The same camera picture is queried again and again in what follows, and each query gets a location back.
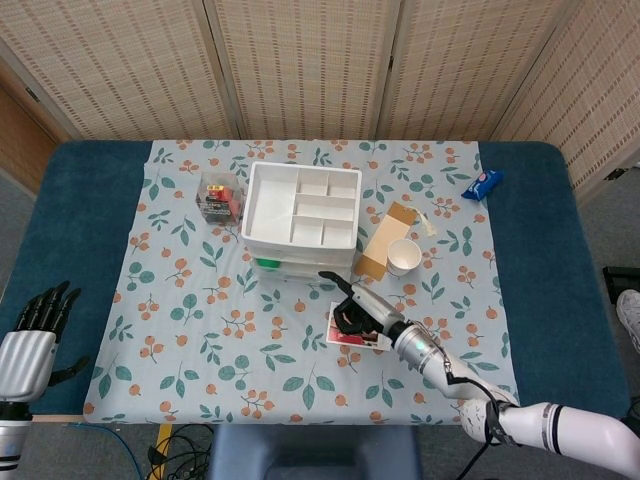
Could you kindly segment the leaf and fruit print tablecloth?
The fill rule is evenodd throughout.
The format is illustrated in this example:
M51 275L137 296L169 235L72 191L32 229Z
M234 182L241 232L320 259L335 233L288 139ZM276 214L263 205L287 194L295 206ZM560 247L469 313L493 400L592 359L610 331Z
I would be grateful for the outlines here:
M357 284L420 322L470 370L517 384L485 202L462 192L484 170L458 141L157 141L144 165L113 304L84 404L92 422L456 424L447 399L392 352L328 343L334 285L264 280L239 226L207 224L204 171L247 186L254 163L358 170L357 251L393 202L419 209L419 266Z

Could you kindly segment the black and silver right hand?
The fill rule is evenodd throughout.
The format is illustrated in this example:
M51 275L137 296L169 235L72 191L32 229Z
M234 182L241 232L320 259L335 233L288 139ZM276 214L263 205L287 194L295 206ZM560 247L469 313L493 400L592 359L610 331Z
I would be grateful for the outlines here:
M319 271L321 278L334 282L346 298L333 310L334 323L343 335L372 335L388 338L395 346L407 328L405 317L381 296L367 287L350 284L331 271Z

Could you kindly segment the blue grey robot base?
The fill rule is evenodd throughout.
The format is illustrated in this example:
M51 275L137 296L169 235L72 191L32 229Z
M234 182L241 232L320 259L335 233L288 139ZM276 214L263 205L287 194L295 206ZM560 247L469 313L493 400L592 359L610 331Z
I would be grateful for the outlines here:
M407 426L222 425L206 480L422 480Z

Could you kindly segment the flat tan cardboard box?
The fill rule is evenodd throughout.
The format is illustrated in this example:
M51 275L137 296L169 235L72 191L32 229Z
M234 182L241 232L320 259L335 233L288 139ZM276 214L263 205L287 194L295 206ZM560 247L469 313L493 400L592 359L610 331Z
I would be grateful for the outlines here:
M387 250L395 240L408 238L409 230L416 220L414 209L393 202L382 217L378 227L370 238L364 252L357 260L354 274L368 276L380 281L387 271Z

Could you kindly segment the white sneaker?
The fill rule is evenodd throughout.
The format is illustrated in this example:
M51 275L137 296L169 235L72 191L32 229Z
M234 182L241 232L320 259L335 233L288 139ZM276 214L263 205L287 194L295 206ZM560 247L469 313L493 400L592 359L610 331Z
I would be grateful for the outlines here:
M640 292L624 290L617 298L616 314L626 329L634 349L640 354Z

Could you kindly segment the beige tape piece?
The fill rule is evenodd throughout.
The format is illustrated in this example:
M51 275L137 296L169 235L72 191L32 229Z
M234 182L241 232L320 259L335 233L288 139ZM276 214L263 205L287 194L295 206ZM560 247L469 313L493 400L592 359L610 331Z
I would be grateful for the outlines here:
M419 209L415 209L414 212L416 213L416 218L419 220L428 237L434 237L438 234L437 228L423 212L421 212Z

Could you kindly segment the clear plastic box with toys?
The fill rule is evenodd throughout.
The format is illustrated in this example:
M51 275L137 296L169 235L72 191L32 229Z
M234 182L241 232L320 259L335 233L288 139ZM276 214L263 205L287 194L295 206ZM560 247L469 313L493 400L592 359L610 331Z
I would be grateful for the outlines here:
M242 218L244 192L235 174L204 171L196 204L207 224L237 225Z

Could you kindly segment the palace photo postcard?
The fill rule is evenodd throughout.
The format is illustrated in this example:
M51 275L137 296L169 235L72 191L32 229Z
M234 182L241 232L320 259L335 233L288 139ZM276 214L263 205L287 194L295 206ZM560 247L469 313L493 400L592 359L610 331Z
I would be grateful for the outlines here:
M383 352L391 350L391 340L378 332L356 334L342 333L334 319L334 310L337 306L337 302L332 302L330 304L326 332L326 341L328 343Z

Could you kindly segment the white paper cup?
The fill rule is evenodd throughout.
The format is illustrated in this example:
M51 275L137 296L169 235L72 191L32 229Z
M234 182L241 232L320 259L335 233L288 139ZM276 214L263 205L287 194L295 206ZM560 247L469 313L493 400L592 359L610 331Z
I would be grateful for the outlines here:
M402 277L421 263L422 252L418 244L408 238L395 240L387 250L387 271Z

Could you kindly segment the black and silver left hand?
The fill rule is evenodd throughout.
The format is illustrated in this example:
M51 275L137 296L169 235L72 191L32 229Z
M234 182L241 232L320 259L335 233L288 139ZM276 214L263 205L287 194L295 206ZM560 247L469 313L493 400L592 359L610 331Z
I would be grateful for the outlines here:
M54 361L71 309L81 295L64 281L31 298L13 330L0 343L0 404L29 404L47 388L75 377L89 363L87 355L55 371Z

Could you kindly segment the blue snack packet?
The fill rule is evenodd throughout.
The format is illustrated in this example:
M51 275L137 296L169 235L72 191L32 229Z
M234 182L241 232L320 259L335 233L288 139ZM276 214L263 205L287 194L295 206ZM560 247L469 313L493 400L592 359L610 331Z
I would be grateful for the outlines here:
M473 201L483 200L504 179L500 170L483 171L461 194L461 197Z

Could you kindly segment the teal table cover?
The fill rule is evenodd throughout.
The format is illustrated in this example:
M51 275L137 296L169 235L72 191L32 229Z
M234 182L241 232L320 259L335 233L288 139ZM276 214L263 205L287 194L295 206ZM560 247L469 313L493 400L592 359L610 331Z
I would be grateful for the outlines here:
M145 141L76 141L51 156L0 301L0 339L28 299L62 281L82 294L55 365L95 358L134 218ZM622 417L630 393L561 152L483 142L506 174L489 197L520 399Z

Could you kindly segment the wooden door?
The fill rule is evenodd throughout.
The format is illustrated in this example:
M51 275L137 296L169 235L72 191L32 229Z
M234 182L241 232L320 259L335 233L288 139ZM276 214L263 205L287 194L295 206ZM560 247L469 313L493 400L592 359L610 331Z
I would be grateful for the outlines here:
M36 92L0 58L0 173L37 195L51 155L70 139Z

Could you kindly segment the black plastic tray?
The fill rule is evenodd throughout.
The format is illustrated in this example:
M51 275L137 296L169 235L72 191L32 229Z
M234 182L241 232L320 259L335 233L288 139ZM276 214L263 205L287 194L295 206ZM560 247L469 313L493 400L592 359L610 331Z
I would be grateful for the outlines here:
M625 290L640 292L640 268L605 266L602 273L611 304Z

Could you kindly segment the woven folding screen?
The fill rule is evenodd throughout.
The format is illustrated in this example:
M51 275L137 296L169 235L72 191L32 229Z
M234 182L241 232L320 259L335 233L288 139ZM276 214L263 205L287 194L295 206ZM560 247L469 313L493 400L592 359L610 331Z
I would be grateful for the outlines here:
M640 0L0 0L75 139L543 141L587 191L640 154Z

